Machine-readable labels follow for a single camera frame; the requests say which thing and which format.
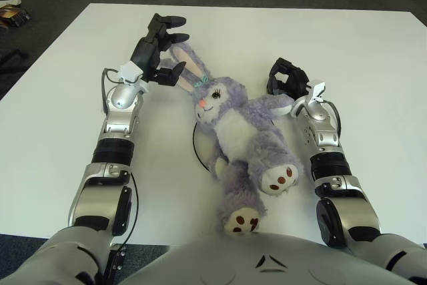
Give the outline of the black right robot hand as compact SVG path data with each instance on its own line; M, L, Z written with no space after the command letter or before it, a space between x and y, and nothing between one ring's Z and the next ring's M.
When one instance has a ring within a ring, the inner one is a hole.
M287 75L286 81L280 81L276 75ZM279 57L269 72L267 93L270 95L286 94L294 100L308 94L306 85L309 79L304 70L294 66L290 61Z

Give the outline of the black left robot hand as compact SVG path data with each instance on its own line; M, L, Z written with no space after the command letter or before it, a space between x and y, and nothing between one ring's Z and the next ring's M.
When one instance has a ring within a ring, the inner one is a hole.
M185 17L154 14L147 27L147 35L138 41L130 58L130 61L142 70L142 80L147 83L153 81L159 85L176 85L185 67L185 62L179 62L174 67L158 69L158 66L161 52L166 52L173 44L189 39L189 35L186 33L169 34L167 32L168 29L181 27L185 23Z

